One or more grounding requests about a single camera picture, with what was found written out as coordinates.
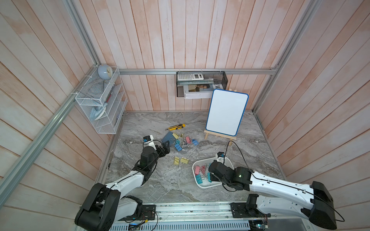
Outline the teal binder clip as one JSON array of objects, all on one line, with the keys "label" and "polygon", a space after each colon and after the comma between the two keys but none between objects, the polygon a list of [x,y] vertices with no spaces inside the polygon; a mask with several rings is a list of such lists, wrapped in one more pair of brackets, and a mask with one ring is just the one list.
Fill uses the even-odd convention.
[{"label": "teal binder clip", "polygon": [[208,182],[212,182],[210,172],[207,173],[207,180],[208,180]]},{"label": "teal binder clip", "polygon": [[196,179],[197,184],[203,183],[202,177],[200,175],[195,175],[195,179]]}]

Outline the white plastic storage box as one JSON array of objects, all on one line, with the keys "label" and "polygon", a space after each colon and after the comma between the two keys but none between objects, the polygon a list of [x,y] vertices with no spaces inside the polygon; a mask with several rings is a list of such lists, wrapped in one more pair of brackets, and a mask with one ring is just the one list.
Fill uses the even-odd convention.
[{"label": "white plastic storage box", "polygon": [[[208,158],[208,159],[204,159],[204,160],[199,160],[199,161],[196,161],[193,165],[192,165],[192,172],[193,172],[193,177],[194,177],[194,180],[195,180],[195,183],[196,185],[205,190],[205,189],[209,189],[209,188],[213,188],[213,187],[216,187],[216,186],[221,186],[222,183],[221,182],[216,182],[216,181],[212,181],[212,182],[208,182],[207,180],[207,173],[209,172],[209,166],[210,164],[213,162],[213,161],[218,161],[218,162],[222,162],[222,163],[225,163],[225,165],[227,167],[230,167],[230,168],[234,168],[233,167],[233,164],[231,163],[231,161],[226,157],[225,158],[225,162],[224,162],[224,159],[218,159],[217,157],[213,157],[213,158]],[[203,180],[203,183],[202,184],[197,184],[196,182],[196,179],[195,179],[195,174],[194,174],[194,171],[195,171],[195,166],[204,166],[206,165],[207,166],[207,169],[206,169],[206,175],[203,175],[201,172],[199,173],[199,175],[202,177],[202,180]]]}]

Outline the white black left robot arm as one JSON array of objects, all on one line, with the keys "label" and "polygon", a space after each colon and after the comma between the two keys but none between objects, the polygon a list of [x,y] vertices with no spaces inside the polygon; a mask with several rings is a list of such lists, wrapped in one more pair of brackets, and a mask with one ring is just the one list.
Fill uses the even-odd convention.
[{"label": "white black left robot arm", "polygon": [[140,160],[126,176],[108,184],[96,183],[76,214],[75,224],[87,231],[108,231],[120,219],[142,218],[142,200],[127,194],[146,183],[158,159],[169,153],[169,141],[145,146]]}]

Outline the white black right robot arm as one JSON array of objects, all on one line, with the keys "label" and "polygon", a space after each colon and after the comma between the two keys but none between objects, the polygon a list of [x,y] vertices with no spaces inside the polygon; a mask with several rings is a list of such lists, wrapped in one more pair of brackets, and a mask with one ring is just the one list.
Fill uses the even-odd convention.
[{"label": "white black right robot arm", "polygon": [[249,191],[245,203],[231,203],[234,218],[268,218],[272,214],[282,214],[305,218],[323,229],[337,229],[333,198],[320,182],[287,182],[246,167],[232,169],[216,160],[209,171],[227,187]]}]

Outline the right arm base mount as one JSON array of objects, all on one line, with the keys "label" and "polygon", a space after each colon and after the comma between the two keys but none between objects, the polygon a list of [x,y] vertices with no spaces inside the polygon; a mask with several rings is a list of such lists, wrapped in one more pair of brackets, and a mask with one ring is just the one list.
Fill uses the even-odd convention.
[{"label": "right arm base mount", "polygon": [[247,201],[230,204],[233,218],[269,218],[270,213],[262,213],[257,209],[258,194],[249,194]]}]

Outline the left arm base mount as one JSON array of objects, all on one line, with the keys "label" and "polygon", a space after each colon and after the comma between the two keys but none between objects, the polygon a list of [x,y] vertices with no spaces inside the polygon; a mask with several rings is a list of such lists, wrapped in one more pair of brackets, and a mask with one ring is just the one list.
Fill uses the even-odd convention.
[{"label": "left arm base mount", "polygon": [[118,203],[115,221],[155,220],[156,205],[144,205],[135,196],[124,196]]}]

